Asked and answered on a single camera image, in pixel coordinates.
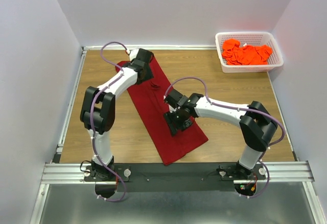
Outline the dark red t-shirt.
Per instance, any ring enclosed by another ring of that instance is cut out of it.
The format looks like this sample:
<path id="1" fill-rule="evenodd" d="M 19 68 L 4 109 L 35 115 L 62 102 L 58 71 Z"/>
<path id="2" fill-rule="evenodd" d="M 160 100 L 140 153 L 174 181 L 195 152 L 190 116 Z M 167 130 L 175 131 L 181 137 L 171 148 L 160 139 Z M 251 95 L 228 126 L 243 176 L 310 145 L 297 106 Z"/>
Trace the dark red t-shirt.
<path id="1" fill-rule="evenodd" d="M 144 123 L 164 165 L 184 157 L 208 141 L 207 136 L 192 119 L 192 125 L 185 131 L 172 135 L 164 114 L 169 111 L 164 102 L 166 89 L 171 85 L 158 61 L 150 63 L 154 78 L 127 89 L 134 106 Z"/>

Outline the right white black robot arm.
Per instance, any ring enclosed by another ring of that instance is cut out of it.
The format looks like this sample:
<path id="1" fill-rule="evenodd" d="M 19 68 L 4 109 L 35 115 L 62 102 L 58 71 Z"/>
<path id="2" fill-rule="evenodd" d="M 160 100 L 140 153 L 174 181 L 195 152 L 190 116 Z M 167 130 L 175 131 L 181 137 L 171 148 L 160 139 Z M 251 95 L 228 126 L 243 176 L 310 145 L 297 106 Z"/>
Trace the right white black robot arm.
<path id="1" fill-rule="evenodd" d="M 240 179 L 249 179 L 261 155 L 267 150 L 278 124 L 265 107 L 253 101 L 250 105 L 231 104 L 193 93 L 187 97 L 175 89 L 164 96 L 169 112 L 163 116 L 170 133 L 185 131 L 199 117 L 227 122 L 241 129 L 245 149 L 232 171 Z"/>

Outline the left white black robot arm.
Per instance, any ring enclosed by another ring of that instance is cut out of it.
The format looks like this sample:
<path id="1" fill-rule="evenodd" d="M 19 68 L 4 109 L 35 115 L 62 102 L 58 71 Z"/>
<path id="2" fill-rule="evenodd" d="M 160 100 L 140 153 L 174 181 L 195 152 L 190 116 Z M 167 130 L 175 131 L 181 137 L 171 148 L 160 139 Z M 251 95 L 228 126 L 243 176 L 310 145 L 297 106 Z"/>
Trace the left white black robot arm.
<path id="1" fill-rule="evenodd" d="M 151 51 L 136 48 L 127 51 L 130 61 L 110 80 L 98 87 L 88 87 L 85 91 L 80 120 L 87 129 L 93 150 L 91 167 L 85 173 L 94 180 L 113 181 L 114 157 L 110 148 L 109 131 L 115 121 L 116 100 L 133 85 L 139 85 L 153 78 L 150 63 L 154 58 Z"/>

